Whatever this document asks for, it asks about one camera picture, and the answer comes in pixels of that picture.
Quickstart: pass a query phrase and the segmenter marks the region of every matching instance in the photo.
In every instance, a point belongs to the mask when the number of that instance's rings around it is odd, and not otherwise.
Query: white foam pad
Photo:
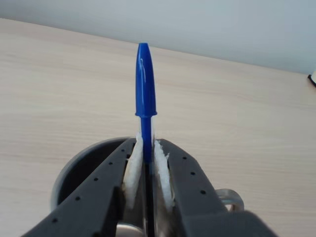
[[[139,178],[142,170],[143,162],[143,138],[140,133],[136,135],[136,144],[132,155],[130,156],[123,179],[122,189],[125,194],[126,206],[133,208],[136,198],[136,193],[139,184]]]
[[[164,204],[168,212],[172,210],[173,200],[171,194],[171,186],[170,186],[170,175],[168,169],[168,155],[164,155],[162,147],[160,143],[155,140],[155,172],[158,177],[158,181],[160,181],[162,195],[164,199]]]

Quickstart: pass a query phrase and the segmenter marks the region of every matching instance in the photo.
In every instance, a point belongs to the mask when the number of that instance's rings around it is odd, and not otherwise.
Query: blue pen cap
[[[138,45],[136,59],[136,115],[156,115],[155,82],[152,58],[147,43]]]

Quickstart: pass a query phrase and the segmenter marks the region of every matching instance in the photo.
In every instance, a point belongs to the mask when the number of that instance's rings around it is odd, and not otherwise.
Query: wood grain
[[[0,236],[49,213],[66,162],[134,136],[137,45],[0,20]],[[156,137],[193,155],[281,237],[316,233],[316,88],[306,75],[151,48]]]

